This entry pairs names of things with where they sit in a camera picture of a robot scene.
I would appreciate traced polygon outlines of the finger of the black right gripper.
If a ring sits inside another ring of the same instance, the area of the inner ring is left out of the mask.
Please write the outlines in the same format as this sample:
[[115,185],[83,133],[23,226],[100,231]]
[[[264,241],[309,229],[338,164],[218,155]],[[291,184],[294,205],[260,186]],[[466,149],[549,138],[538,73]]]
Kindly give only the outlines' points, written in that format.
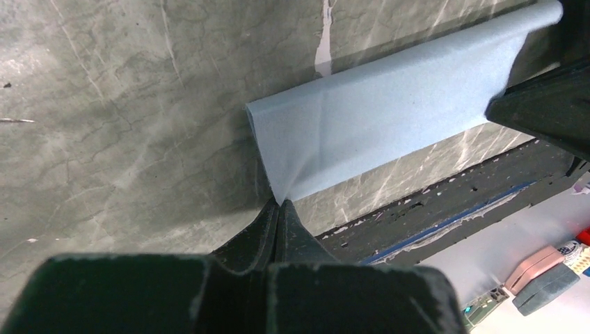
[[562,5],[564,64],[510,87],[488,105],[486,118],[589,160],[589,2]]

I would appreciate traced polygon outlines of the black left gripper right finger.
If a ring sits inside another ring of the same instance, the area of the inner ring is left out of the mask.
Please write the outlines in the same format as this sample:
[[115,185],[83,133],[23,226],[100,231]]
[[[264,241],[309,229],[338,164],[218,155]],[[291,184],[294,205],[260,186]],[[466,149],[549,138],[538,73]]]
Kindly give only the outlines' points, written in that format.
[[317,270],[339,264],[305,228],[292,201],[285,200],[279,211],[273,271]]

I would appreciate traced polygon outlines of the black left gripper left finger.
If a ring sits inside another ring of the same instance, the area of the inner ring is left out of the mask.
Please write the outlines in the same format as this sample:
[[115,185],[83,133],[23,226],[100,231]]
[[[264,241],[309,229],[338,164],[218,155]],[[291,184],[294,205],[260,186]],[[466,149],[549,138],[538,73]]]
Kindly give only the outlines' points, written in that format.
[[212,255],[229,271],[237,274],[261,271],[273,260],[279,209],[269,199],[255,219]]

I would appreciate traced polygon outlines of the light blue cloth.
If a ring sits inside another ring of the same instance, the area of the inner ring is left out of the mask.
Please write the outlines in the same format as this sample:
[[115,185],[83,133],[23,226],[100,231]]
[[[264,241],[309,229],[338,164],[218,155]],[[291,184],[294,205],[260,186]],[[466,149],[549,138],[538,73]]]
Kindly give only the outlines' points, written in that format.
[[562,15],[558,1],[538,1],[248,103],[275,199],[299,200],[485,123],[527,36]]

